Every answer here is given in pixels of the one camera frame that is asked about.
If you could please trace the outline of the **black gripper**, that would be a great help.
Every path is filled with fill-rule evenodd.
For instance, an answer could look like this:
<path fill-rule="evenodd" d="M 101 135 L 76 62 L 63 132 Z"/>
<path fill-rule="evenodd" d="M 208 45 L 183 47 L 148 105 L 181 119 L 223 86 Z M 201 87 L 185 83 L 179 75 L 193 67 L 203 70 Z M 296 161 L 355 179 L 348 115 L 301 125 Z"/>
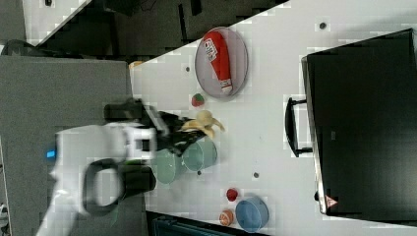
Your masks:
<path fill-rule="evenodd" d="M 182 126 L 189 118 L 157 111 L 153 106 L 143 108 L 144 125 L 156 128 L 156 149 L 167 149 L 171 153 L 181 156 L 184 151 L 201 138 L 200 131 L 185 132 Z"/>

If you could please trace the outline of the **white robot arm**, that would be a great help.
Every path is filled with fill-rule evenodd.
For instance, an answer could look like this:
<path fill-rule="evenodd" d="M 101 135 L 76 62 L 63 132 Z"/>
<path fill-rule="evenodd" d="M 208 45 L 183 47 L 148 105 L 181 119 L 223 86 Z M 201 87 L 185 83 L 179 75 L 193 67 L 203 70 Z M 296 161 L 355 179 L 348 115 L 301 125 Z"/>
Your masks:
<path fill-rule="evenodd" d="M 184 132 L 188 121 L 151 106 L 108 104 L 104 125 L 56 134 L 51 202 L 36 236 L 69 236 L 80 215 L 105 216 L 122 201 L 155 188 L 157 154 L 180 157 L 205 136 Z"/>

